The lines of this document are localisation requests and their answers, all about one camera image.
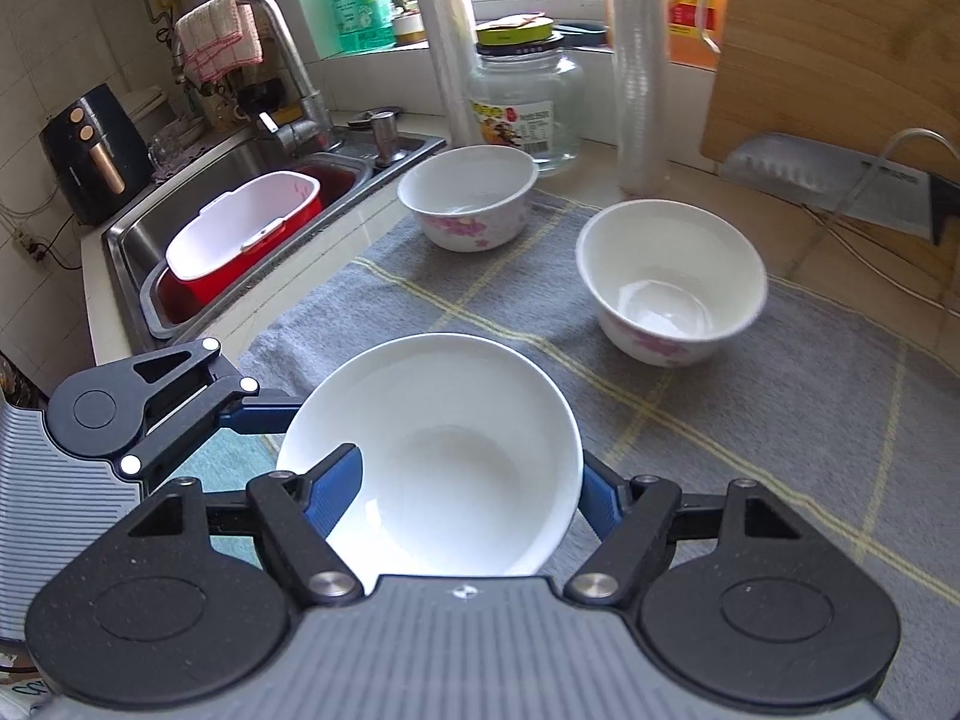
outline stainless steel sink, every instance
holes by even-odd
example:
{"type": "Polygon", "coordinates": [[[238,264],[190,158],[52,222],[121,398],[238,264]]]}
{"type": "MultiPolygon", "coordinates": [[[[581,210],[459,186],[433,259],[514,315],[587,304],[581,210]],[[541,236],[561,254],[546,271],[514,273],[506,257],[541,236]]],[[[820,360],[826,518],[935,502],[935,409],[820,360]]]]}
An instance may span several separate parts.
{"type": "Polygon", "coordinates": [[[398,146],[407,156],[378,170],[376,146],[368,132],[339,130],[342,146],[333,152],[291,159],[280,141],[252,127],[217,146],[174,178],[134,201],[104,232],[107,265],[119,298],[120,312],[134,353],[186,341],[203,333],[238,298],[277,264],[316,237],[377,189],[443,147],[443,140],[401,134],[398,146]],[[176,233],[208,202],[225,191],[272,170],[301,169],[320,178],[325,208],[256,266],[206,306],[192,305],[189,295],[169,285],[164,255],[176,233]]]}

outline electrical outlet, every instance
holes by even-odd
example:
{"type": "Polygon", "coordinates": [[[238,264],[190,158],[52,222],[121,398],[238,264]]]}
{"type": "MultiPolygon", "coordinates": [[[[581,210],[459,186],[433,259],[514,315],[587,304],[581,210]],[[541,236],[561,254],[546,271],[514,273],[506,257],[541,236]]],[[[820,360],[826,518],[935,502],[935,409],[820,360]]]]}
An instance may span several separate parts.
{"type": "Polygon", "coordinates": [[[27,254],[31,254],[30,247],[34,244],[34,238],[30,234],[30,230],[25,227],[13,228],[13,242],[27,254]]]}

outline white bowl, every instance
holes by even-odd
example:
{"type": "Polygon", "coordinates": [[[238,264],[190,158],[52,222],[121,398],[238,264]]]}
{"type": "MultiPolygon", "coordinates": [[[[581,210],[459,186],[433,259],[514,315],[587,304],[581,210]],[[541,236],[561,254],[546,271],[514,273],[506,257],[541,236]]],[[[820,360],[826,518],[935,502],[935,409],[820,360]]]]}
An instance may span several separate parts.
{"type": "Polygon", "coordinates": [[[296,414],[277,468],[303,473],[344,442],[363,454],[363,484],[328,541],[367,591],[380,574],[533,574],[580,497],[563,394],[483,338],[409,336],[341,365],[296,414]]]}
{"type": "Polygon", "coordinates": [[[733,225],[670,200],[601,211],[577,241],[577,268],[607,337],[640,362],[709,357],[763,310],[767,274],[733,225]]]}
{"type": "Polygon", "coordinates": [[[397,196],[438,247],[485,251],[515,239],[527,223],[536,163],[510,146],[466,146],[417,165],[397,196]]]}

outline bowl with pink floral pattern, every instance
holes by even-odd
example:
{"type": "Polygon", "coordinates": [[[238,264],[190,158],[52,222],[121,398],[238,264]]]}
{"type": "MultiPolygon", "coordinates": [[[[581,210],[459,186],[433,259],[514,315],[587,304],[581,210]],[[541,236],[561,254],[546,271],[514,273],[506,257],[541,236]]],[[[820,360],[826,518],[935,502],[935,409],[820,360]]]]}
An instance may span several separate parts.
{"type": "Polygon", "coordinates": [[[760,255],[733,225],[694,205],[632,200],[594,215],[577,268],[600,327],[635,360],[692,365],[744,332],[767,299],[760,255]]]}
{"type": "Polygon", "coordinates": [[[414,167],[400,180],[397,196],[438,247],[487,251],[523,230],[534,182],[529,154],[510,146],[466,146],[414,167]]]}

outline jar lid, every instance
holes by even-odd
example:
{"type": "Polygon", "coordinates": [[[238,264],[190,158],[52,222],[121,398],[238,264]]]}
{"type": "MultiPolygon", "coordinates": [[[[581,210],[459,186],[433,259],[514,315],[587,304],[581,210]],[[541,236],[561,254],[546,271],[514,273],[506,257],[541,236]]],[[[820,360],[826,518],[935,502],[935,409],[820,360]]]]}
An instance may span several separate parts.
{"type": "Polygon", "coordinates": [[[477,28],[477,43],[484,46],[516,46],[546,40],[553,31],[553,19],[542,13],[518,13],[477,28]]]}
{"type": "Polygon", "coordinates": [[[515,46],[484,46],[477,44],[477,53],[481,56],[525,56],[531,53],[552,52],[565,42],[562,34],[554,30],[546,40],[536,40],[532,43],[519,43],[515,46]]]}

